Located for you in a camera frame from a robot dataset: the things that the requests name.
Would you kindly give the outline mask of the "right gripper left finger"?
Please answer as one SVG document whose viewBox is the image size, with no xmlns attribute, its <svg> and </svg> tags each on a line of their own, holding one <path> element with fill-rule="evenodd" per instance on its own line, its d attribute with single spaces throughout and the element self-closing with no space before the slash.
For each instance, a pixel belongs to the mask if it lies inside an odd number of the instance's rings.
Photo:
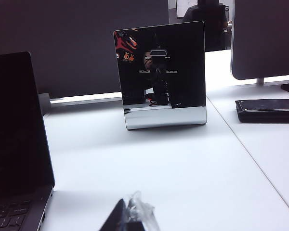
<svg viewBox="0 0 289 231">
<path fill-rule="evenodd" d="M 127 231 L 126 203 L 120 199 L 100 228 L 100 231 Z"/>
</svg>

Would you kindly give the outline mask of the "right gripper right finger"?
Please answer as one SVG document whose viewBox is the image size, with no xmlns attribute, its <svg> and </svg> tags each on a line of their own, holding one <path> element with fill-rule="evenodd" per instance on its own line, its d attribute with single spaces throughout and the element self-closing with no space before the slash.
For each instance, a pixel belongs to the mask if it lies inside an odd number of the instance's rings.
<svg viewBox="0 0 289 231">
<path fill-rule="evenodd" d="M 141 192 L 129 196 L 126 206 L 126 223 L 136 231 L 159 231 L 160 227 L 154 215 L 154 207 L 141 199 Z"/>
</svg>

